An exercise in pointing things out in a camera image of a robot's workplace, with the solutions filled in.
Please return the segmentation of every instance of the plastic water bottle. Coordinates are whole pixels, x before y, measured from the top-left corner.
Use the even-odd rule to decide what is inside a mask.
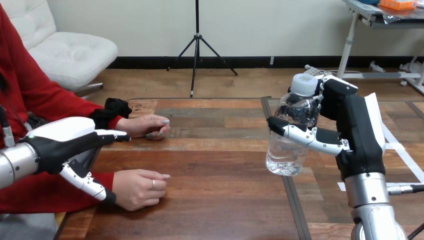
[[[291,124],[307,125],[313,128],[319,116],[318,103],[313,99],[318,80],[309,74],[296,74],[290,93],[281,98],[275,116]],[[278,175],[295,176],[302,170],[308,149],[288,138],[271,132],[266,167]]]

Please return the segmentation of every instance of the metal table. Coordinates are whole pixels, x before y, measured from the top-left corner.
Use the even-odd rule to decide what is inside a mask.
[[[409,84],[424,94],[424,67],[421,73],[400,72],[377,72],[377,73],[345,73],[346,64],[351,52],[357,22],[362,22],[366,26],[374,29],[424,29],[423,22],[395,22],[385,24],[381,9],[361,3],[358,0],[343,0],[352,14],[352,23],[350,25],[349,34],[344,45],[343,54],[341,56],[340,65],[338,67],[337,77],[343,79],[405,79]]]

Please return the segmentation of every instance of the fingernail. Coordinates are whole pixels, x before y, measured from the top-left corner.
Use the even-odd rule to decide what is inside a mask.
[[[154,135],[154,134],[152,134],[152,133],[146,134],[146,138],[147,138],[147,139],[152,140],[154,137],[155,137],[155,135]]]

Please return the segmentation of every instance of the chair cushion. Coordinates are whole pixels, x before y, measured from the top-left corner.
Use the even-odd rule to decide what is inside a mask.
[[[28,51],[50,80],[71,91],[91,82],[118,55],[110,40],[71,32],[55,32]]]
[[[0,3],[27,50],[56,32],[46,0],[0,0]]]

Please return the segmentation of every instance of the orange box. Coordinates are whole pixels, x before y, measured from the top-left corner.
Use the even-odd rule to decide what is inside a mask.
[[[380,6],[395,10],[415,10],[418,1],[413,0],[380,0]]]

